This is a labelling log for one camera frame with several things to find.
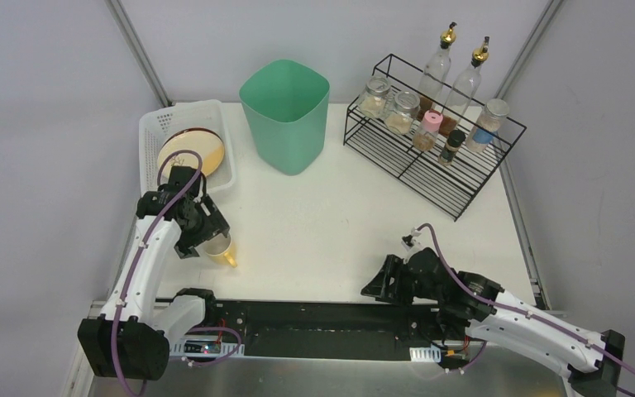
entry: cup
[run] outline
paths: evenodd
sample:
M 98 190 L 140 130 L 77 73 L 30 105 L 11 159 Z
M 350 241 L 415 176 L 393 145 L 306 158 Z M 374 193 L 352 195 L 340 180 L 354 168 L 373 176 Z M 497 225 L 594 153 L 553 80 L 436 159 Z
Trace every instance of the cup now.
M 220 265 L 237 267 L 237 262 L 235 261 L 237 245 L 235 245 L 230 234 L 228 234 L 227 237 L 218 234 L 207 242 L 204 242 L 201 247 L 211 261 Z

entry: spice rack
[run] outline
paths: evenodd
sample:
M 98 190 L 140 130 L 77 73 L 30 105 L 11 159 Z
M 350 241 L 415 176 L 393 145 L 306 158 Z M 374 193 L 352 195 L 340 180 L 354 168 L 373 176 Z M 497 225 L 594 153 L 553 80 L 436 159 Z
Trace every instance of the spice rack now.
M 422 69 L 403 58 L 390 54 L 374 66 L 371 75 L 380 75 L 388 79 L 391 83 L 391 95 L 408 90 L 429 98 L 415 89 L 422 72 Z M 443 84 L 451 89 L 450 84 Z M 500 135 L 494 136 L 493 141 L 482 153 L 469 151 L 466 145 L 463 145 L 453 164 L 445 167 L 437 161 L 446 142 L 442 136 L 437 137 L 437 143 L 430 151 L 419 151 L 413 147 L 413 132 L 417 129 L 418 122 L 413 124 L 408 134 L 395 135 L 388 130 L 383 120 L 368 118 L 361 114 L 356 107 L 357 99 L 358 97 L 351 102 L 346 111 L 343 144 L 451 215 L 454 221 L 461 217 L 527 130 L 522 123 L 507 117 L 508 120 L 499 133 L 508 139 Z M 446 108 L 435 98 L 429 99 Z M 481 101 L 473 98 L 469 106 L 470 111 L 466 112 L 469 117 L 446 108 L 461 117 L 457 128 L 466 135 L 473 126 L 481 128 L 474 121 L 477 115 L 472 117 L 474 120 L 470 119 L 476 105 L 481 108 L 484 106 Z

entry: table surface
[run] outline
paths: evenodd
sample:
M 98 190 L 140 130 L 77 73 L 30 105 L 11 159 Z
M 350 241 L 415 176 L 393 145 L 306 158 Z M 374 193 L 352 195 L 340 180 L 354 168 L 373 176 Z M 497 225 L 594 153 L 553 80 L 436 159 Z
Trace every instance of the table surface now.
M 424 222 L 446 260 L 480 273 L 534 304 L 532 286 L 499 171 L 461 218 L 443 211 L 342 145 L 346 105 L 331 104 L 325 147 L 302 173 L 281 174 L 256 153 L 239 103 L 222 110 L 232 134 L 237 181 L 212 196 L 231 227 L 239 266 L 208 258 L 167 259 L 158 296 L 185 287 L 219 299 L 373 302 L 360 295 L 400 237 Z M 420 242 L 432 246 L 424 233 Z

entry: metal plate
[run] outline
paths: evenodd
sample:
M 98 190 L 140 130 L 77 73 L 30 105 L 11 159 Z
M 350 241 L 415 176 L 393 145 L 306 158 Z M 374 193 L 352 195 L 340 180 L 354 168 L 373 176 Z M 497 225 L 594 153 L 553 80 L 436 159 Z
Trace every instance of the metal plate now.
M 189 369 L 170 363 L 147 386 L 146 397 L 562 397 L 560 378 L 546 367 L 501 347 L 489 347 L 464 375 L 439 376 L 437 364 L 396 361 L 342 361 L 232 358 L 218 366 Z M 131 384 L 139 390 L 140 384 Z M 89 397 L 125 397 L 115 379 L 97 378 Z

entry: plastic bin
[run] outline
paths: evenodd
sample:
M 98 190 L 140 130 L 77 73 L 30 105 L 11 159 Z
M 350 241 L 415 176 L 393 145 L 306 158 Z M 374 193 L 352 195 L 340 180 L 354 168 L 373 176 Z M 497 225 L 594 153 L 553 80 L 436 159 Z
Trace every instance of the plastic bin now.
M 330 84 L 307 66 L 275 60 L 240 88 L 259 156 L 277 170 L 300 174 L 325 144 Z
M 202 127 L 216 132 L 225 145 L 225 158 L 208 176 L 208 193 L 216 194 L 235 184 L 235 155 L 220 101 L 179 103 L 171 108 L 149 112 L 140 119 L 140 189 L 142 194 L 157 190 L 157 156 L 175 133 Z

